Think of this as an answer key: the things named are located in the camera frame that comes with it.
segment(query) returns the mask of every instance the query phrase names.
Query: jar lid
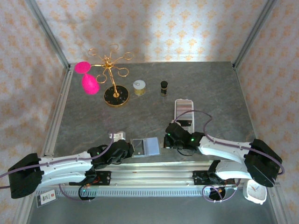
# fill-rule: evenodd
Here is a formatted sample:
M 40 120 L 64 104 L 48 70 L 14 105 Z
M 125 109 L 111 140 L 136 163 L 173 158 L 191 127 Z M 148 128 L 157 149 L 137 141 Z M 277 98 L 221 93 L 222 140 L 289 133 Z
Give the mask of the jar lid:
M 134 87 L 134 89 L 142 90 L 145 88 L 145 82 L 143 80 L 136 80 L 133 83 L 133 87 Z
M 162 81 L 162 82 L 161 82 L 161 87 L 162 87 L 163 89 L 167 88 L 167 85 L 168 85 L 168 82 L 166 82 L 166 81 Z

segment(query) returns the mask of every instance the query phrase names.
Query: floral wallpaper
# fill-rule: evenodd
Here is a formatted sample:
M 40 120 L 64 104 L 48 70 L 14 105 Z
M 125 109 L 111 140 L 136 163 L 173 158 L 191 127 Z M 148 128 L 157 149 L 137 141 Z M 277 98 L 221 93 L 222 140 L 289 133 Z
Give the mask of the floral wallpaper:
M 0 1 L 0 173 L 40 153 L 63 78 L 63 66 L 24 0 Z M 8 185 L 8 177 L 0 186 Z M 0 223 L 19 200 L 0 190 Z
M 238 76 L 254 129 L 283 159 L 279 177 L 293 223 L 299 220 L 299 4 L 279 0 Z
M 134 63 L 234 61 L 267 0 L 37 2 L 70 63 L 97 63 L 87 51 L 111 43 Z

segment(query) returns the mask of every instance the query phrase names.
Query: gold jewelry stand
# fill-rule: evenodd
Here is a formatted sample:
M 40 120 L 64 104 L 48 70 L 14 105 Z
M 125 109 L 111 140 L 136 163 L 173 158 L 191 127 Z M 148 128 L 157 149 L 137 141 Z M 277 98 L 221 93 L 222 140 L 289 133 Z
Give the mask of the gold jewelry stand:
M 115 84 L 111 69 L 116 68 L 118 70 L 123 70 L 123 69 L 126 70 L 127 73 L 125 75 L 121 75 L 120 71 L 117 71 L 117 74 L 119 76 L 126 77 L 129 74 L 129 70 L 127 68 L 118 68 L 118 67 L 115 66 L 115 63 L 118 60 L 122 59 L 122 58 L 125 59 L 125 60 L 131 60 L 134 57 L 134 54 L 131 53 L 131 52 L 127 52 L 122 57 L 119 57 L 114 62 L 111 62 L 111 55 L 112 55 L 113 52 L 115 52 L 118 49 L 118 44 L 112 43 L 109 46 L 115 46 L 114 49 L 110 50 L 109 57 L 104 55 L 104 58 L 102 58 L 100 55 L 97 54 L 97 49 L 95 49 L 95 48 L 89 49 L 88 55 L 97 56 L 104 62 L 104 64 L 94 64 L 94 65 L 92 65 L 92 66 L 99 66 L 99 67 L 104 68 L 103 73 L 99 74 L 96 79 L 97 79 L 98 83 L 105 83 L 107 81 L 107 75 L 105 75 L 105 72 L 108 71 L 113 86 L 106 89 L 106 91 L 104 93 L 104 100 L 108 105 L 118 107 L 118 106 L 124 105 L 128 101 L 129 91 L 127 90 L 126 87 Z M 105 76 L 106 79 L 103 82 L 99 82 L 98 78 L 100 76 Z

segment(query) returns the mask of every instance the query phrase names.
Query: gray countertop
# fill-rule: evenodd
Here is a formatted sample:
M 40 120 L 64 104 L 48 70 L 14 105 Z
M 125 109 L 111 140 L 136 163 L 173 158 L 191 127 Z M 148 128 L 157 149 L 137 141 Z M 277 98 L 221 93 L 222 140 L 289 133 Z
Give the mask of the gray countertop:
M 118 108 L 104 101 L 105 90 L 112 86 L 108 79 L 96 95 L 86 95 L 82 75 L 74 72 L 65 110 L 55 144 L 55 157 L 80 153 L 91 147 L 108 144 L 108 132 L 124 131 L 127 141 L 134 138 L 163 137 L 174 118 L 174 101 L 191 99 L 194 108 L 213 115 L 207 126 L 211 136 L 234 141 L 252 141 L 254 132 L 238 80 L 230 62 L 175 62 L 118 64 L 129 69 L 127 77 L 114 73 L 116 84 L 125 86 L 130 97 Z M 102 68 L 92 67 L 92 75 Z M 133 82 L 146 83 L 143 96 L 134 94 Z M 160 83 L 168 82 L 167 96 L 160 95 Z M 208 117 L 195 114 L 195 130 L 202 132 Z M 181 156 L 174 149 L 161 149 L 160 156 L 126 159 L 123 162 L 209 161 L 214 156 L 195 154 Z

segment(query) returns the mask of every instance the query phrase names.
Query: white clock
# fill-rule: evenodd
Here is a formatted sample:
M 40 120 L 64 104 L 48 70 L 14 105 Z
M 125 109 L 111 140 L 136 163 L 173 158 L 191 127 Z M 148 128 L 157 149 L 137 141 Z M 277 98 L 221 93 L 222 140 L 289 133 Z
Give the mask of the white clock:
M 254 180 L 248 180 L 243 187 L 244 197 L 257 204 L 263 204 L 267 199 L 267 188 Z

